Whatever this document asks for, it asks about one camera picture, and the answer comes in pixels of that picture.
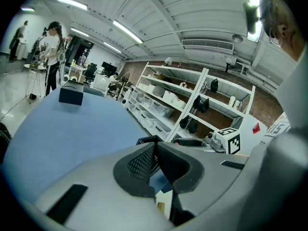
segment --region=ceiling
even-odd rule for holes
[[[233,55],[251,63],[251,74],[259,73],[278,86],[293,69],[294,61],[270,45],[266,35],[259,43],[247,40],[242,4],[249,0],[75,0],[86,4],[87,11],[56,0],[42,1],[52,14],[65,16],[70,26],[88,33],[93,41],[107,42],[122,51],[119,56],[126,61],[171,56],[217,64],[217,60],[213,61],[215,54],[208,57],[211,51],[204,58],[199,53],[191,54],[181,40],[209,38],[232,42],[232,35],[239,34],[244,40],[234,43]],[[143,44],[117,29],[114,20],[141,38]]]

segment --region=ceiling light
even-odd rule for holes
[[[32,9],[32,8],[21,8],[21,10],[23,11],[31,11],[31,12],[34,12],[35,10]]]
[[[85,5],[85,4],[82,4],[80,2],[76,2],[76,1],[73,1],[73,0],[58,0],[59,2],[63,2],[63,3],[67,3],[67,4],[70,4],[70,5],[73,5],[73,6],[76,6],[76,7],[79,7],[81,9],[84,9],[84,10],[87,10],[88,9],[88,6]]]
[[[123,30],[124,32],[126,32],[128,35],[130,35],[134,40],[136,40],[138,43],[142,44],[143,41],[138,38],[135,34],[133,34],[131,31],[129,31],[126,27],[124,27],[123,25],[121,25],[119,22],[114,21],[113,22],[115,26],[117,26],[118,28],[120,28],[121,30]]]
[[[260,3],[260,0],[249,0],[249,3],[251,5],[259,5]],[[260,9],[258,8],[257,9],[257,13],[258,13],[258,16],[260,17]],[[253,41],[253,42],[259,42],[259,38],[260,38],[260,34],[261,34],[261,31],[262,31],[262,23],[259,21],[257,22],[256,24],[256,33],[255,34],[250,34],[248,33],[247,35],[247,39],[250,40],[250,41]]]
[[[81,35],[84,35],[84,36],[86,36],[86,37],[88,37],[89,35],[88,34],[86,34],[86,33],[83,33],[83,32],[80,32],[80,31],[78,31],[77,29],[75,29],[75,28],[71,28],[74,32],[77,32],[77,33],[80,33]]]
[[[105,42],[104,42],[104,44],[105,44],[105,45],[107,45],[108,47],[110,47],[110,48],[114,49],[115,51],[117,51],[117,52],[121,53],[121,51],[119,51],[119,50],[118,50],[118,49],[116,49],[115,47],[111,46],[110,44],[107,44],[107,43],[105,43]]]

